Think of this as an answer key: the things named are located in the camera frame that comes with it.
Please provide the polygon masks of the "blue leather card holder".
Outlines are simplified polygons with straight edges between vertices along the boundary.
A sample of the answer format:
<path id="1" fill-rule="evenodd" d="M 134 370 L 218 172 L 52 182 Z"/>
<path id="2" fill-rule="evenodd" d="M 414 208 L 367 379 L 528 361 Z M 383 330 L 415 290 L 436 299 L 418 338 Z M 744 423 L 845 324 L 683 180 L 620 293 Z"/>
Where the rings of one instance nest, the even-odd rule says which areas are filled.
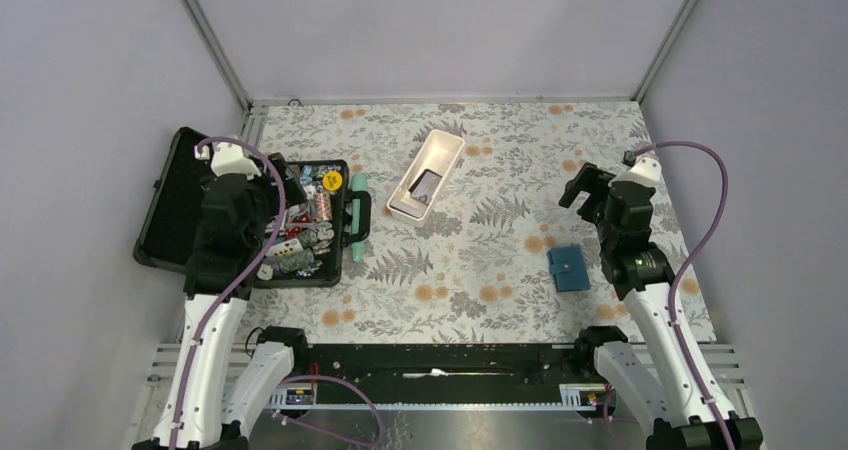
<path id="1" fill-rule="evenodd" d="M 551 248 L 547 251 L 547 258 L 557 292 L 587 291 L 591 288 L 585 258 L 578 245 Z"/>

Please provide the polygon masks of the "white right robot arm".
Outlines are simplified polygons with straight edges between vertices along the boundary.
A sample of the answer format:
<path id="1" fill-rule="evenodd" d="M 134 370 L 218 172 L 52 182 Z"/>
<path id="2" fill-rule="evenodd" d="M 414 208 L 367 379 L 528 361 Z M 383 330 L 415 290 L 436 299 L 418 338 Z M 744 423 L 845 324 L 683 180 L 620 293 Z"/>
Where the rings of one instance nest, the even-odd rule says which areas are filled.
<path id="1" fill-rule="evenodd" d="M 636 323 L 653 363 L 647 369 L 615 326 L 591 326 L 574 343 L 571 365 L 583 380 L 605 379 L 639 422 L 648 449 L 759 449 L 764 436 L 741 416 L 709 368 L 672 292 L 675 273 L 651 240 L 652 197 L 660 165 L 643 158 L 615 175 L 586 163 L 559 204 L 587 198 L 577 213 L 597 230 L 605 279 Z"/>

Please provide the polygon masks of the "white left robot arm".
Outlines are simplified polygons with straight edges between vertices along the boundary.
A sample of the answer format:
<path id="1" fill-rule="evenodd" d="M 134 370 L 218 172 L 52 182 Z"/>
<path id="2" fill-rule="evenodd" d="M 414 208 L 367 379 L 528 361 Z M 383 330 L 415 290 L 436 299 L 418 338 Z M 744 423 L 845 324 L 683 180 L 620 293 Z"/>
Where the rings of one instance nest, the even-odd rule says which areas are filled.
<path id="1" fill-rule="evenodd" d="M 137 449 L 246 449 L 267 398 L 284 378 L 309 371 L 310 355 L 293 343 L 259 345 L 228 402 L 222 400 L 231 346 L 263 258 L 266 231 L 279 232 L 299 176 L 279 154 L 252 158 L 217 145 L 202 179 L 198 219 L 183 265 L 183 340 L 165 408 Z"/>

